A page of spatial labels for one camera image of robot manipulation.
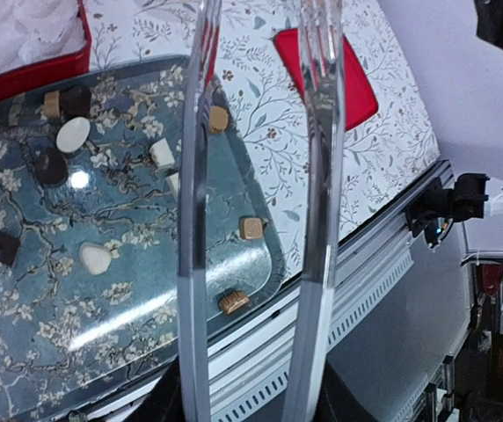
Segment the white rectangular chocolate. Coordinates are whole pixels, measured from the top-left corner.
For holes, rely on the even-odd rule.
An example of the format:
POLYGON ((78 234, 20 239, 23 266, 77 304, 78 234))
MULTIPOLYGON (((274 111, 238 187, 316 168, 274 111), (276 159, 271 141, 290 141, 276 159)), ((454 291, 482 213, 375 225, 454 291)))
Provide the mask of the white rectangular chocolate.
POLYGON ((149 148, 149 154, 159 170, 168 170, 175 164, 175 158, 165 138, 154 142, 149 148))
POLYGON ((172 174, 169 174, 166 178, 166 184, 169 187, 170 193, 172 195, 172 198, 175 201, 178 201, 179 199, 179 186, 180 186, 180 176, 178 172, 173 172, 172 174))

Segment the white oval chocolate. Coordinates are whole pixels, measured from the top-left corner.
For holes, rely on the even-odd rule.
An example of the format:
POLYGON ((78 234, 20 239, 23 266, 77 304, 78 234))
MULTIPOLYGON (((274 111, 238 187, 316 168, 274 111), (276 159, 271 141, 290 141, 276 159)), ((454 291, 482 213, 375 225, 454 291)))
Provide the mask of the white oval chocolate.
POLYGON ((91 123, 85 117, 76 117, 67 121, 56 136, 56 147, 65 154, 74 153, 86 142, 91 130, 91 123))

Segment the dark square chocolate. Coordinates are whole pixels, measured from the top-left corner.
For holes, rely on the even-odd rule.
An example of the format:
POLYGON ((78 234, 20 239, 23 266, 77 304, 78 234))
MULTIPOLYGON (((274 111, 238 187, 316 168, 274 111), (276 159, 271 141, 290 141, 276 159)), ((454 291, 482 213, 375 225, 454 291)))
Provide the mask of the dark square chocolate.
POLYGON ((12 267, 15 262, 20 241, 18 238, 0 231, 0 263, 12 267))

